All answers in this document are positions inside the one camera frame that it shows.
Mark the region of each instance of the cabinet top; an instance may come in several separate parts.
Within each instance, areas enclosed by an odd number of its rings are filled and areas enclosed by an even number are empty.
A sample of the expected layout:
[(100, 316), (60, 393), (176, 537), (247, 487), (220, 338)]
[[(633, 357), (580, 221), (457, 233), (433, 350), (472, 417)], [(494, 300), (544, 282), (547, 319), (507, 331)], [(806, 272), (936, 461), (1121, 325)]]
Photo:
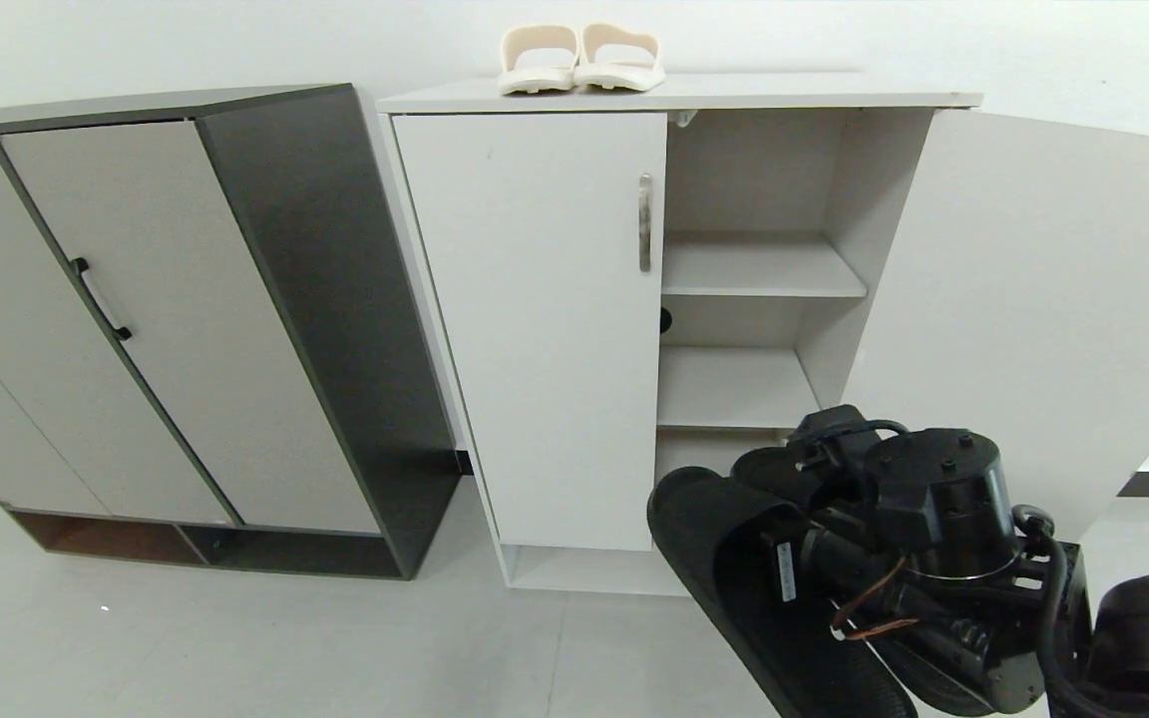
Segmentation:
[(309, 92), (338, 92), (347, 85), (295, 85), (277, 87), (224, 87), (93, 96), (86, 100), (20, 105), (0, 108), (0, 134), (37, 132), (46, 129), (122, 123), (152, 123), (163, 119), (196, 118), (226, 110), (279, 102)]
[(648, 92), (581, 87), (562, 94), (499, 95), (495, 78), (465, 79), (379, 100), (390, 115), (601, 113), (634, 109), (976, 108), (978, 92), (926, 87), (871, 72), (670, 74)]

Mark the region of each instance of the gray tile floor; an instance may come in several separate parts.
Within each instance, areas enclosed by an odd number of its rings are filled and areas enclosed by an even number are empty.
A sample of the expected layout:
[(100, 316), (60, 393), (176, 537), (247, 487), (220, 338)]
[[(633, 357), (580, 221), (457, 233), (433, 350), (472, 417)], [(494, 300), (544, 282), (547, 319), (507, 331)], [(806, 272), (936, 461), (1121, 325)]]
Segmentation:
[[(1149, 572), (1149, 500), (1085, 545), (1095, 596)], [(465, 481), (410, 584), (52, 556), (0, 511), (0, 718), (21, 715), (774, 712), (692, 601), (504, 589)]]

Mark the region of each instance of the white wall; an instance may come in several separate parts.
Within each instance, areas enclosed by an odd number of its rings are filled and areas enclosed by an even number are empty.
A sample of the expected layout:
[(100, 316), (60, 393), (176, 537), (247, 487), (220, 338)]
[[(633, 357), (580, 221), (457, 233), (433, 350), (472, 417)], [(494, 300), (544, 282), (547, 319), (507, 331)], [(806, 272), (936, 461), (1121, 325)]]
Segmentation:
[(0, 1), (0, 106), (327, 80), (395, 94), (496, 72), (510, 24), (593, 20), (656, 33), (672, 72), (866, 69), (1149, 134), (1149, 1), (1104, 0)]

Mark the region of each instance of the slipper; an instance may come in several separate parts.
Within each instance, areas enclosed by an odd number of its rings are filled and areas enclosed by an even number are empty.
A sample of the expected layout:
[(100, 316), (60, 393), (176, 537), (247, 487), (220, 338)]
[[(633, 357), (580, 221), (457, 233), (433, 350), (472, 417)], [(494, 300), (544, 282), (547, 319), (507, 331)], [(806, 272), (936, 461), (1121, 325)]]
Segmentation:
[[(597, 63), (599, 49), (607, 45), (630, 45), (641, 47), (654, 56), (653, 60), (615, 60)], [(658, 59), (658, 40), (648, 33), (633, 33), (608, 23), (594, 23), (584, 28), (584, 49), (579, 65), (574, 68), (576, 85), (594, 85), (615, 90), (626, 87), (645, 92), (662, 83), (662, 63)]]
[[(530, 49), (568, 49), (569, 64), (540, 64), (518, 68), (517, 60)], [(499, 94), (511, 92), (540, 92), (543, 90), (570, 90), (574, 87), (574, 63), (578, 62), (578, 32), (570, 26), (515, 26), (502, 37), (499, 56), (502, 72), (499, 74)]]

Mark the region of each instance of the white shoe cabinet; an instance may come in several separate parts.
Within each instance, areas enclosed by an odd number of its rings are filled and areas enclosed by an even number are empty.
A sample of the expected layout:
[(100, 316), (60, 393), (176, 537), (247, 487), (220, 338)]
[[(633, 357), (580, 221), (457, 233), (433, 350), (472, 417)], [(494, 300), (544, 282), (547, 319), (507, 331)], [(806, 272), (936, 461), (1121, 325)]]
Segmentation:
[(1149, 138), (858, 72), (494, 92), (379, 110), (510, 586), (681, 593), (654, 481), (820, 406), (993, 437), (1067, 538), (1148, 455)]
[(44, 547), (414, 576), (458, 479), (352, 86), (0, 109), (0, 502)]

